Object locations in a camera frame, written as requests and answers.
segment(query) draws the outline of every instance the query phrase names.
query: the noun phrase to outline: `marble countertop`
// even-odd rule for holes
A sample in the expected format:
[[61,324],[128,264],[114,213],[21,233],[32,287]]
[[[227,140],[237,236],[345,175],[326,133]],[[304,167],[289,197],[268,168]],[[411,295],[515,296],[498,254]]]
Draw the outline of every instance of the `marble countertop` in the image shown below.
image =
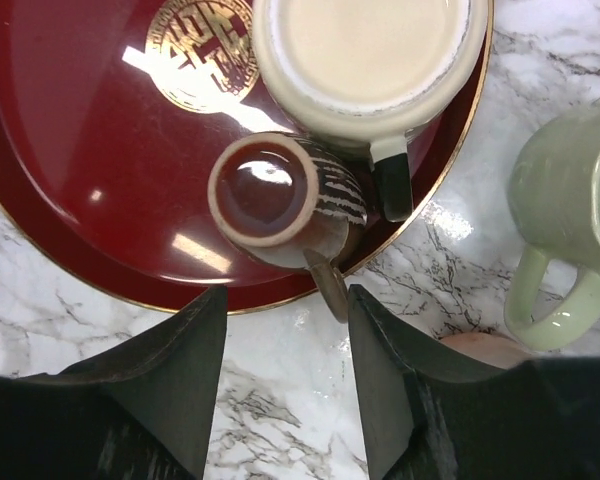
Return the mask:
[[[349,282],[436,337],[505,332],[504,297],[523,242],[505,185],[543,123],[600,96],[600,0],[496,0],[484,95],[449,176],[421,215]],[[543,305],[575,272],[551,266]],[[0,212],[0,374],[55,373],[166,314],[81,283]],[[565,348],[599,355],[600,321]],[[346,326],[317,295],[229,319],[208,479],[366,477]]]

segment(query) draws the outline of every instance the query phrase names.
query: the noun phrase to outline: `round tray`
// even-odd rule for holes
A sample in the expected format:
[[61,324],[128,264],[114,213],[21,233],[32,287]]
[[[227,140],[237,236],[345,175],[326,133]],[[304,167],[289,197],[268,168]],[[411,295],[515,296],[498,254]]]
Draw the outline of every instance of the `round tray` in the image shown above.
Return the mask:
[[[213,284],[229,287],[232,313],[314,291],[310,276],[238,252],[206,205],[227,145],[295,131],[259,79],[250,2],[33,3],[0,1],[0,206],[31,243],[95,288],[151,308],[178,310]],[[471,78],[410,145],[416,211],[403,224],[371,215],[346,274],[389,245],[446,176],[482,92],[492,21],[490,2]],[[370,185],[364,165],[352,168]]]

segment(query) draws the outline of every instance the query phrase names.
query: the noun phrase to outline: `green mug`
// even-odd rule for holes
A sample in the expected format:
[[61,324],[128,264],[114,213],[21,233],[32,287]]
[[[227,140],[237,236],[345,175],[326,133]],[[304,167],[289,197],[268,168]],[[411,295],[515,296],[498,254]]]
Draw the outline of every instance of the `green mug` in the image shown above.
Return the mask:
[[[600,318],[600,99],[542,127],[520,152],[509,206],[527,241],[505,302],[507,328],[534,350],[563,347]],[[549,262],[578,269],[551,313],[531,311]]]

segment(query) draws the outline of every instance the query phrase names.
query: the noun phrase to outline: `mug handle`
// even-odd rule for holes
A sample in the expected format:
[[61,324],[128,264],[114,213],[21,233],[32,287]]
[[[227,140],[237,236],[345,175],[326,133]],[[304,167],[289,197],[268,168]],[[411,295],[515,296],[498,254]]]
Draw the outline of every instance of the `mug handle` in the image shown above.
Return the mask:
[[547,253],[527,245],[504,305],[507,328],[533,350],[564,347],[600,318],[600,275],[581,266],[564,300],[551,313],[533,321],[531,309],[551,260]]
[[324,297],[329,310],[340,323],[349,320],[349,299],[347,285],[342,273],[323,255],[314,250],[305,250],[304,257],[309,265],[309,272],[318,290]]
[[404,135],[371,142],[371,161],[382,216],[388,222],[404,222],[413,213],[411,172]]

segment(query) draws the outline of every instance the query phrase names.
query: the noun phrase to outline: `gold tray rim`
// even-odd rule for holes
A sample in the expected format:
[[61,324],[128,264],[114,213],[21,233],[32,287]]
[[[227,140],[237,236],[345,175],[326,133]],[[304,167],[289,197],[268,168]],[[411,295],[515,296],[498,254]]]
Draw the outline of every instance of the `gold tray rim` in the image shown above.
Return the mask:
[[[467,116],[467,120],[464,124],[464,128],[463,128],[462,132],[460,133],[460,138],[458,139],[458,143],[456,143],[456,146],[455,146],[453,152],[449,156],[449,160],[447,160],[447,164],[445,165],[444,169],[438,176],[438,179],[436,180],[436,182],[429,189],[429,192],[427,193],[427,195],[425,195],[425,197],[422,199],[420,204],[413,211],[411,216],[407,220],[405,220],[405,222],[402,225],[400,225],[400,227],[393,233],[393,235],[391,235],[387,240],[385,240],[385,242],[382,245],[380,245],[371,254],[367,255],[365,258],[360,260],[358,263],[353,265],[351,268],[349,268],[346,272],[343,272],[343,276],[347,277],[347,276],[351,275],[352,273],[356,272],[357,270],[359,270],[360,268],[362,268],[363,266],[367,265],[369,262],[371,262],[373,259],[375,259],[378,255],[380,255],[393,242],[395,242],[395,240],[407,229],[407,227],[409,225],[411,225],[411,223],[416,219],[416,217],[418,217],[418,215],[420,215],[420,213],[422,212],[424,207],[426,207],[426,205],[429,203],[429,200],[431,200],[431,197],[433,197],[433,195],[437,192],[438,188],[440,188],[440,185],[445,180],[445,178],[449,174],[449,171],[451,170],[451,167],[455,163],[455,161],[458,157],[458,154],[460,153],[460,150],[461,150],[462,146],[464,145],[464,142],[467,138],[467,135],[469,133],[471,125],[473,124],[473,120],[476,116],[476,111],[478,109],[478,105],[480,103],[480,100],[482,99],[482,94],[484,91],[484,84],[487,79],[487,70],[489,68],[489,61],[491,59],[491,47],[493,44],[493,23],[494,23],[495,0],[488,0],[488,2],[489,2],[489,16],[487,19],[487,32],[486,32],[486,36],[485,36],[485,59],[482,63],[482,69],[480,70],[480,78],[478,79],[478,87],[476,89],[476,93],[473,98],[471,110],[469,111],[469,115]],[[11,222],[11,224],[16,228],[16,230],[20,233],[20,235],[22,235],[23,238],[25,238],[31,245],[33,245],[33,247],[36,250],[38,250],[38,252],[40,252],[47,260],[49,260],[54,265],[58,266],[64,272],[66,272],[69,275],[73,276],[74,278],[80,280],[82,283],[88,285],[89,287],[91,287],[95,290],[98,290],[112,298],[115,298],[116,300],[121,300],[123,302],[130,303],[132,305],[146,308],[149,310],[155,310],[155,311],[165,312],[165,313],[175,313],[178,311],[175,309],[160,307],[158,305],[151,305],[148,303],[143,303],[143,302],[140,302],[137,300],[126,298],[122,295],[111,292],[99,285],[94,284],[93,282],[86,280],[81,275],[78,275],[77,273],[73,272],[67,266],[57,262],[51,256],[51,254],[49,254],[45,249],[43,249],[40,245],[38,245],[35,242],[35,240],[33,240],[29,235],[27,235],[24,232],[24,230],[22,230],[22,228],[20,228],[20,225],[18,225],[18,223],[14,220],[14,218],[11,216],[11,214],[2,205],[2,203],[0,203],[0,211],[7,218],[7,220],[9,220]],[[241,315],[241,314],[245,314],[245,313],[263,312],[263,311],[270,310],[270,309],[273,309],[276,307],[282,307],[284,305],[290,304],[292,302],[295,302],[296,300],[299,300],[301,298],[309,296],[315,292],[317,292],[317,288],[308,290],[306,292],[300,293],[293,297],[285,298],[284,300],[280,300],[278,302],[269,303],[267,305],[260,305],[258,307],[245,308],[242,310],[234,310],[234,311],[228,312],[228,314],[229,315]]]

